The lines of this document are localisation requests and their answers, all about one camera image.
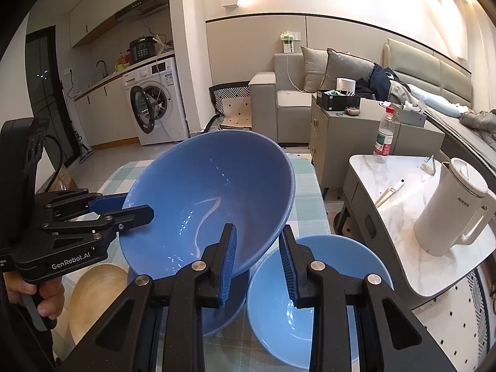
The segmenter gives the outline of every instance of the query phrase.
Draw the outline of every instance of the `kettle lid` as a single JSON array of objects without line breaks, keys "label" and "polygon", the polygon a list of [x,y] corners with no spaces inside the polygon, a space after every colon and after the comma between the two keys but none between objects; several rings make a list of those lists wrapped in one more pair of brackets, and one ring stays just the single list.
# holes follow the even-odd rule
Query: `kettle lid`
[{"label": "kettle lid", "polygon": [[481,197],[487,194],[488,184],[472,165],[459,158],[453,158],[449,168],[458,181],[473,194]]}]

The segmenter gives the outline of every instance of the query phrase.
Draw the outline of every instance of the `blue bowl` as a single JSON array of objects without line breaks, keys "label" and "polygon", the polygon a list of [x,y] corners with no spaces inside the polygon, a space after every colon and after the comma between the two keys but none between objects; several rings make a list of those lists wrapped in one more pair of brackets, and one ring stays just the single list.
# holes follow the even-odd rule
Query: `blue bowl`
[{"label": "blue bowl", "polygon": [[[127,275],[127,283],[130,284],[137,277],[137,273],[132,268]],[[247,270],[241,275],[233,278],[229,289],[229,298],[224,306],[220,309],[203,308],[201,321],[203,326],[203,335],[210,336],[218,333],[224,327],[229,325],[241,312],[245,305],[246,291],[250,282],[250,271]],[[162,313],[162,324],[160,325],[160,335],[165,336],[165,326],[167,325],[167,313],[169,308],[165,307]]]},{"label": "blue bowl", "polygon": [[[390,287],[391,277],[383,262],[367,247],[338,235],[314,235],[297,239],[308,246],[316,260],[341,274],[364,278],[380,275]],[[296,309],[289,299],[279,249],[260,264],[248,288],[246,308],[251,328],[259,342],[275,358],[308,369],[312,349],[313,308]],[[357,331],[353,307],[348,307],[351,361],[358,359]]]},{"label": "blue bowl", "polygon": [[295,176],[283,150],[260,134],[229,130],[190,138],[138,177],[123,208],[150,205],[149,225],[123,234],[121,248],[138,274],[173,275],[237,229],[232,276],[247,271],[274,243],[289,217]]}]

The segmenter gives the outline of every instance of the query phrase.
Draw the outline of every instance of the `wooden plate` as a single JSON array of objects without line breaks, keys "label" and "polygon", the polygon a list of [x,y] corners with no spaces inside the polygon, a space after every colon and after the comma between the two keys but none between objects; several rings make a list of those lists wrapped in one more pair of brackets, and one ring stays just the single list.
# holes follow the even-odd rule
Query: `wooden plate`
[{"label": "wooden plate", "polygon": [[84,273],[74,287],[69,305],[69,327],[77,344],[127,286],[127,272],[111,263]]}]

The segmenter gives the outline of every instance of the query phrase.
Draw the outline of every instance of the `white kettle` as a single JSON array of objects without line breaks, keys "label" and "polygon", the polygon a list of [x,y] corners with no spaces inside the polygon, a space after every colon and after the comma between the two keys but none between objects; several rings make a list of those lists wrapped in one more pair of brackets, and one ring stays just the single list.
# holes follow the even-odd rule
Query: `white kettle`
[{"label": "white kettle", "polygon": [[413,229],[430,255],[443,256],[453,245],[471,245],[496,211],[496,196],[467,162],[443,162],[441,179]]}]

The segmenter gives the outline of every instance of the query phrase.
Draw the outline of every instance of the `tablecloth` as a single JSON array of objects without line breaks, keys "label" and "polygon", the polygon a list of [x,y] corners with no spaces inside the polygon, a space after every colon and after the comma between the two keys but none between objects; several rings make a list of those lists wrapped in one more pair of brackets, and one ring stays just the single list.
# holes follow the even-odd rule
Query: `tablecloth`
[{"label": "tablecloth", "polygon": [[[329,234],[330,228],[326,209],[313,166],[309,160],[303,157],[293,154],[288,154],[288,157],[296,179],[296,194],[287,223],[291,225],[295,237],[321,233]],[[152,161],[137,161],[121,166],[102,185],[99,191],[104,195],[128,192],[140,173],[150,163]],[[85,219],[91,217],[96,218],[96,215],[84,216]],[[276,247],[277,241],[262,259]],[[105,262],[111,262],[128,269],[129,266],[122,254],[118,238],[109,246],[108,259]],[[53,331],[54,352],[61,359],[65,359],[74,348],[74,341],[69,328],[70,297],[76,282],[85,272],[86,269],[82,269],[63,277],[65,287],[64,311]],[[251,331],[245,309],[223,331],[204,339],[204,353],[207,372],[289,372],[298,370],[278,361],[265,351]]]}]

